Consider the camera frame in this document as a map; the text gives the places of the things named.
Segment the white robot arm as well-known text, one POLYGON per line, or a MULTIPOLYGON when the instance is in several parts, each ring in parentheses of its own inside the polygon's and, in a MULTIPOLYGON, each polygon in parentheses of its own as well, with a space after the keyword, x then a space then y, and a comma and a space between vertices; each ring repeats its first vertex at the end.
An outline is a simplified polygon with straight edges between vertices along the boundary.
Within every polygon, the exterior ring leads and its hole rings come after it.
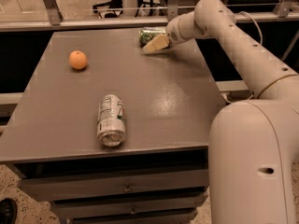
POLYGON ((208 147, 212 224, 297 224, 292 163, 299 156, 299 75, 243 32, 221 0, 200 0, 143 50, 216 39, 252 92, 214 119, 208 147))

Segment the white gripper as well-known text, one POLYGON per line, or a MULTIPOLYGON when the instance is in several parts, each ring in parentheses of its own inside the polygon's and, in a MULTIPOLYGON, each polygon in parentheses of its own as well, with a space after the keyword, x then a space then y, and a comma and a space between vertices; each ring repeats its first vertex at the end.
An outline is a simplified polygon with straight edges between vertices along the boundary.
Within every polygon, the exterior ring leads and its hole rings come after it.
POLYGON ((156 50, 168 47, 170 43, 172 45, 183 43, 185 39, 182 37, 179 30, 179 20, 180 17, 175 17, 171 20, 166 26, 166 35, 159 34, 153 37, 143 48, 143 51, 152 53, 156 50))

